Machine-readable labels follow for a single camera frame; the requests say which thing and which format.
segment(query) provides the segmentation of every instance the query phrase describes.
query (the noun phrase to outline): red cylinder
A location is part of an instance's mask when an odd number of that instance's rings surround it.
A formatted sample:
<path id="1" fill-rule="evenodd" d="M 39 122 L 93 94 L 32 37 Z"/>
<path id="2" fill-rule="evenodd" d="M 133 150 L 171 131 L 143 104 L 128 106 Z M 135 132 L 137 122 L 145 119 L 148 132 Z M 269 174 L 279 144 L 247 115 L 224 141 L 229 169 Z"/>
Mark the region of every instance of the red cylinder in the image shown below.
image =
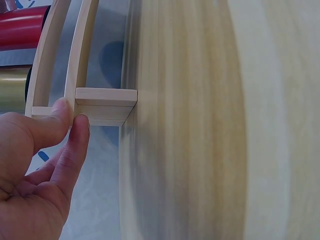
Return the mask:
<path id="1" fill-rule="evenodd" d="M 49 7 L 30 7 L 1 13 L 0 51 L 36 48 Z"/>

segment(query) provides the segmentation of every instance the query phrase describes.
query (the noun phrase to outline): gold cylinder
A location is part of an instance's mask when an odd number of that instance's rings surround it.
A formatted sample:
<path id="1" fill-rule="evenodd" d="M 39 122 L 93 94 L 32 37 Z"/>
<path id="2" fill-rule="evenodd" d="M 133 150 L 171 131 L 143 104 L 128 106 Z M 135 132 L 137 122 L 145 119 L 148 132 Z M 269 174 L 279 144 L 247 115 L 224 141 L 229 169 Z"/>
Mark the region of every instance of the gold cylinder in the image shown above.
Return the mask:
<path id="1" fill-rule="evenodd" d="M 25 88 L 31 65 L 0 67 L 0 113 L 24 113 Z"/>

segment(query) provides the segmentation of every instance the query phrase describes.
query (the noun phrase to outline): hand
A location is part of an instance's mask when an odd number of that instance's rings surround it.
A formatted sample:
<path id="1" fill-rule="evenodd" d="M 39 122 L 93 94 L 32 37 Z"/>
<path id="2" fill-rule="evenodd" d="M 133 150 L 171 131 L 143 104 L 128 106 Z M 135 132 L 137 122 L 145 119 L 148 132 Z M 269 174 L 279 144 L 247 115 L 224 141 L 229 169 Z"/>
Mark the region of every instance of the hand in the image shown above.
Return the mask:
<path id="1" fill-rule="evenodd" d="M 9 10 L 12 11 L 15 9 L 17 9 L 15 0 L 0 0 L 0 14 Z"/>
<path id="2" fill-rule="evenodd" d="M 54 104 L 46 118 L 0 116 L 0 240 L 59 239 L 87 154 L 88 118 L 78 115 L 66 145 L 39 170 L 25 174 L 32 157 L 59 144 L 68 128 L 65 98 Z"/>

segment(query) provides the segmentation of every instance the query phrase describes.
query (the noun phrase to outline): wooden slat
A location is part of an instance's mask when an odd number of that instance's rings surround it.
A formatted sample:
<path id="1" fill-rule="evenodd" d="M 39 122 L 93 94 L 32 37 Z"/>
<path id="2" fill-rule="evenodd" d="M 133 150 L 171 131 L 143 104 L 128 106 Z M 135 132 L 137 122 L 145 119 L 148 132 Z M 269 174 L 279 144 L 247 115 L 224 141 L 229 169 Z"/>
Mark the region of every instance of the wooden slat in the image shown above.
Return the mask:
<path id="1" fill-rule="evenodd" d="M 137 94 L 131 89 L 78 87 L 75 101 L 78 105 L 133 107 Z"/>
<path id="2" fill-rule="evenodd" d="M 25 115 L 31 117 L 32 107 L 49 104 L 52 74 L 61 32 L 71 0 L 54 0 L 35 53 L 25 106 Z"/>
<path id="3" fill-rule="evenodd" d="M 72 109 L 70 124 L 77 114 L 76 88 L 86 86 L 88 62 L 99 0 L 83 0 L 71 45 L 64 96 Z"/>
<path id="4" fill-rule="evenodd" d="M 35 119 L 44 118 L 51 114 L 51 107 L 34 106 L 32 108 L 32 117 Z M 91 126 L 116 126 L 121 127 L 132 106 L 96 106 L 80 105 L 79 114 L 85 114 L 89 118 Z"/>

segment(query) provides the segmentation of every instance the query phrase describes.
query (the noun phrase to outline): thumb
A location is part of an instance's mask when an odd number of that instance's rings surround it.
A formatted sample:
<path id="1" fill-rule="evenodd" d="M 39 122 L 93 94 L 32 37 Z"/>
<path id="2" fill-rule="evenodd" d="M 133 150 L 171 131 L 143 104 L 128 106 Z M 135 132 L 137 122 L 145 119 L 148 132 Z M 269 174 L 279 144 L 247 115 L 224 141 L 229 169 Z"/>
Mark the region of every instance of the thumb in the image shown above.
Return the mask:
<path id="1" fill-rule="evenodd" d="M 40 149 L 59 144 L 69 129 L 69 105 L 60 98 L 48 117 L 32 119 L 18 113 L 0 117 L 0 192 L 11 194 Z"/>

